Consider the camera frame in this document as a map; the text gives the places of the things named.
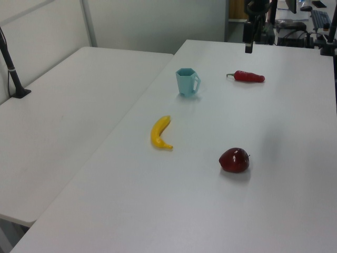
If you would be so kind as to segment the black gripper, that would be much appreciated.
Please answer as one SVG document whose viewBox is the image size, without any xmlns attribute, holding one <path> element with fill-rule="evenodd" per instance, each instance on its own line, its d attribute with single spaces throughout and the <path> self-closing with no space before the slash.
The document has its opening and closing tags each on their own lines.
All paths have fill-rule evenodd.
<svg viewBox="0 0 337 253">
<path fill-rule="evenodd" d="M 248 16 L 256 16 L 253 24 L 251 22 L 244 23 L 243 43 L 245 44 L 245 53 L 252 53 L 253 39 L 254 42 L 260 42 L 264 27 L 264 14 L 270 8 L 269 0 L 247 0 L 245 1 L 245 13 Z"/>
</svg>

